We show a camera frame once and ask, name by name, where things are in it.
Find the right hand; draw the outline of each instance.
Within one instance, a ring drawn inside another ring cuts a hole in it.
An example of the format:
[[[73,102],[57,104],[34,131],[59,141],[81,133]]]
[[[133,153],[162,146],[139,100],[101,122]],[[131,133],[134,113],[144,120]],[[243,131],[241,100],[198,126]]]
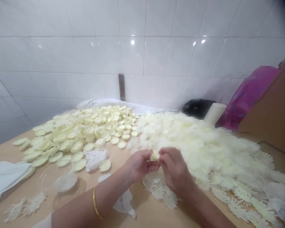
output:
[[[163,147],[158,152],[159,164],[165,174],[167,186],[177,195],[187,198],[196,189],[180,150],[175,147]]]

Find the left hand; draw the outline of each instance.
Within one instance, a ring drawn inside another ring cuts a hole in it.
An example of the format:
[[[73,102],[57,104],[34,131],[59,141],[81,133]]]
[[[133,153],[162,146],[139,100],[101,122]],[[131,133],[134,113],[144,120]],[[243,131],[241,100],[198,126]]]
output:
[[[158,171],[160,164],[157,161],[149,161],[151,154],[152,150],[137,151],[123,165],[133,183],[139,181],[150,172]]]

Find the bracelet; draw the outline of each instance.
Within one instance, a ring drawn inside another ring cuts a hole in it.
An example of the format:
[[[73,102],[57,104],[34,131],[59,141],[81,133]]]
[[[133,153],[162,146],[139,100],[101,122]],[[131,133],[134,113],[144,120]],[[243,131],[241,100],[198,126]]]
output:
[[[96,212],[97,217],[98,217],[100,220],[103,220],[103,217],[99,214],[99,212],[98,212],[98,210],[97,210],[95,192],[96,192],[96,186],[95,186],[94,189],[93,189],[93,205],[94,205],[94,209],[95,209],[95,212]]]

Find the hand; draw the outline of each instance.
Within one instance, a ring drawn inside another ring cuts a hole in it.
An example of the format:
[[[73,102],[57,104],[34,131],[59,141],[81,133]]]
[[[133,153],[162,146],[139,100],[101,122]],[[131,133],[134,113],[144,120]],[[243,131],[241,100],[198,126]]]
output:
[[[148,161],[152,150],[141,150],[132,154],[124,164],[124,168],[130,174],[133,183],[142,179],[146,174],[158,171],[160,164],[157,161]]]
[[[167,186],[181,197],[188,198],[196,189],[196,185],[180,150],[175,147],[163,147],[158,153],[158,162],[164,171]]]

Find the black bag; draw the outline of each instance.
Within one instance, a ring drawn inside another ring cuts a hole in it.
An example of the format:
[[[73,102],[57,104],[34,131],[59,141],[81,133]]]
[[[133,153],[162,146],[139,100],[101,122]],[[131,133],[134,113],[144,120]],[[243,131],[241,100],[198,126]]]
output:
[[[182,112],[197,119],[204,119],[213,103],[216,103],[216,101],[193,99],[184,105]]]

